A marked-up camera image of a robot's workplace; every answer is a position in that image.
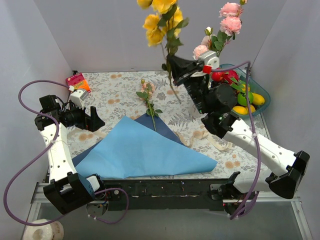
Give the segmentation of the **small pink bud stem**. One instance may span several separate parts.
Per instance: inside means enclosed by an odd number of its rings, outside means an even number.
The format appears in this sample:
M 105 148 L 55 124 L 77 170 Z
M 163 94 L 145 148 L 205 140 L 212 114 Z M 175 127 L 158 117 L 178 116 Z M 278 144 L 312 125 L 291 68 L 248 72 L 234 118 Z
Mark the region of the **small pink bud stem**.
M 156 109 L 155 105 L 152 102 L 152 95 L 155 92 L 155 86 L 144 79 L 141 79 L 141 90 L 136 92 L 136 95 L 143 100 L 146 106 L 146 114 L 151 117 L 153 130 L 157 132 L 155 117 L 159 117 L 159 114 L 162 114 L 163 111 Z

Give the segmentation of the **yellow rose stem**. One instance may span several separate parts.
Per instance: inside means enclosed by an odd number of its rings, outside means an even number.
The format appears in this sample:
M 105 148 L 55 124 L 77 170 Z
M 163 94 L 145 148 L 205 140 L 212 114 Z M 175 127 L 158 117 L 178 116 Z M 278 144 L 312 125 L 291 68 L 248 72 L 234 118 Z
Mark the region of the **yellow rose stem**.
M 169 86 L 176 99 L 181 102 L 173 87 L 173 67 L 169 57 L 174 56 L 183 45 L 179 35 L 181 29 L 188 25 L 189 18 L 183 16 L 177 0 L 138 0 L 136 3 L 141 9 L 151 8 L 154 12 L 145 18 L 142 27 L 146 30 L 148 46 L 161 46 L 164 58 L 161 68 L 167 72 Z

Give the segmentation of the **cream ribbon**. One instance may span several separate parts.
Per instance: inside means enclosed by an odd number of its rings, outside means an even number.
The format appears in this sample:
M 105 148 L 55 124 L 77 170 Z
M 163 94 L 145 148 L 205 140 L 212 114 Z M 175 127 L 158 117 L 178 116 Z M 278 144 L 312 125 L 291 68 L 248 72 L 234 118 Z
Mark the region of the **cream ribbon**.
M 80 129 L 74 129 L 72 131 L 70 131 L 68 134 L 67 134 L 67 137 L 72 137 L 74 135 L 76 135 L 77 133 L 81 133 L 81 134 L 87 134 L 87 132 L 89 131 L 86 131 L 86 130 L 80 130 Z M 193 146 L 193 143 L 194 143 L 194 140 L 197 139 L 197 140 L 204 140 L 204 139 L 207 139 L 209 141 L 209 143 L 211 145 L 213 145 L 217 150 L 219 150 L 220 152 L 227 152 L 229 151 L 231 148 L 232 148 L 232 143 L 231 142 L 226 142 L 225 145 L 221 145 L 219 144 L 218 141 L 216 141 L 211 135 L 209 135 L 209 132 L 206 131 L 206 130 L 203 130 L 203 131 L 195 131 L 193 133 L 193 135 L 189 138 L 189 142 L 186 141 L 186 139 L 184 138 L 184 136 L 177 132 L 177 131 L 173 131 L 173 133 L 179 138 L 179 140 L 187 147 L 187 148 L 191 148 Z M 93 133 L 88 133 L 87 135 L 94 135 L 94 136 L 97 136 L 99 138 L 105 138 L 107 136 L 107 134 L 97 130 L 97 131 L 94 131 Z

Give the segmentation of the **blue wrapping paper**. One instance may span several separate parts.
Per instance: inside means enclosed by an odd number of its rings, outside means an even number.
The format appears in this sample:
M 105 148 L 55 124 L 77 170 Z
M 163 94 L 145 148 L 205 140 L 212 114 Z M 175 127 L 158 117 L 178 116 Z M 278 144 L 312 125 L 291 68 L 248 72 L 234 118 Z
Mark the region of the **blue wrapping paper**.
M 158 117 L 157 129 L 146 114 L 124 116 L 105 138 L 75 156 L 79 174 L 104 179 L 209 173 L 217 161 L 183 145 Z

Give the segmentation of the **pink rose stem long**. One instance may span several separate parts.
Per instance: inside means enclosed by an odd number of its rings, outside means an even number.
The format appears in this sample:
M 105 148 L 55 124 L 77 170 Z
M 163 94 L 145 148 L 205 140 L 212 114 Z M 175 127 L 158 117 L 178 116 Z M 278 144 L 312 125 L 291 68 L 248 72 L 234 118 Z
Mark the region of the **pink rose stem long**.
M 219 57 L 231 41 L 236 39 L 242 28 L 241 16 L 244 12 L 243 6 L 248 3 L 247 0 L 238 2 L 227 2 L 219 11 L 220 28 L 216 34 L 210 37 L 209 49 L 216 52 Z

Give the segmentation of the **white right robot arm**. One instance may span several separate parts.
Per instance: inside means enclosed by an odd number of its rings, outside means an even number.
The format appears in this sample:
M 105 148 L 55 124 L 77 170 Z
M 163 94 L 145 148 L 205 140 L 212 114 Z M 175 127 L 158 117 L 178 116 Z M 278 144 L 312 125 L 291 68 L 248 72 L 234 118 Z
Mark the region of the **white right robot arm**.
M 174 85 L 184 85 L 198 112 L 205 115 L 201 121 L 208 132 L 257 158 L 257 171 L 252 177 L 235 172 L 212 194 L 237 199 L 251 192 L 270 191 L 292 199 L 306 173 L 310 155 L 279 146 L 232 112 L 237 103 L 236 90 L 228 83 L 209 83 L 209 74 L 221 72 L 214 51 L 203 53 L 197 60 L 171 54 L 166 59 Z

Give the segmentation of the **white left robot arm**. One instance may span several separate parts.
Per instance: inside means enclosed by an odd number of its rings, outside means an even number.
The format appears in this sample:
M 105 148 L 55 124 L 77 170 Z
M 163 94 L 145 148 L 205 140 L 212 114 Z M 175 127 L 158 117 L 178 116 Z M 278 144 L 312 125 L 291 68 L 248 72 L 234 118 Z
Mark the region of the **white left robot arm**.
M 76 171 L 68 147 L 68 127 L 96 132 L 105 125 L 94 106 L 90 107 L 90 114 L 86 114 L 83 101 L 87 95 L 85 89 L 75 90 L 64 105 L 59 104 L 56 95 L 41 97 L 42 110 L 34 120 L 49 147 L 49 185 L 43 188 L 44 195 L 63 215 L 101 200 L 107 193 L 100 176 L 84 177 Z

